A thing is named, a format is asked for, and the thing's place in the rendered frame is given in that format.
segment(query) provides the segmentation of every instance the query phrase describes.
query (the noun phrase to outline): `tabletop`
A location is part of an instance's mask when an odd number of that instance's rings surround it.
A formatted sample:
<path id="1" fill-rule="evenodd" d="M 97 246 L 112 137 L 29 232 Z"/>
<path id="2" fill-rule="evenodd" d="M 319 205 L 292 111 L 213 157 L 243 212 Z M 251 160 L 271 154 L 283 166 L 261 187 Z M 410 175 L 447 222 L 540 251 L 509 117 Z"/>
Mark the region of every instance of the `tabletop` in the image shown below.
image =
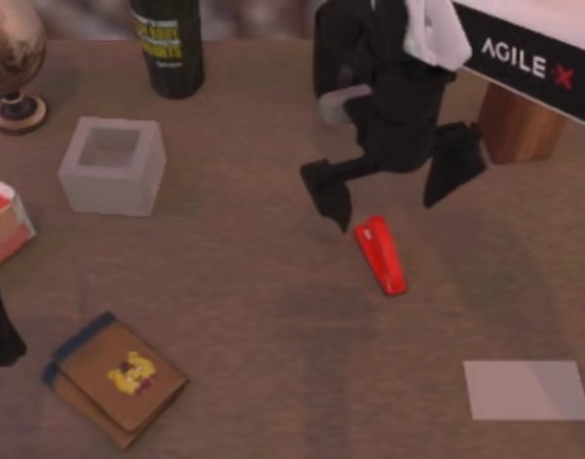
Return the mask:
<path id="1" fill-rule="evenodd" d="M 386 298 L 350 234 L 319 217 L 298 167 L 358 154 L 312 98 L 311 43 L 206 45 L 206 84 L 159 98 L 136 42 L 50 42 L 32 90 L 44 127 L 0 134 L 0 181 L 38 236 L 0 268 L 29 354 L 0 369 L 0 459 L 118 457 L 39 381 L 102 311 L 191 379 L 133 458 L 585 458 L 585 423 L 473 423 L 463 364 L 573 359 L 585 382 L 585 129 L 555 157 L 493 167 L 436 208 L 426 170 L 352 183 L 380 214 L 409 293 Z M 461 73 L 444 120 L 474 120 Z M 149 218 L 74 214 L 56 178 L 81 116 L 157 120 L 167 169 Z"/>

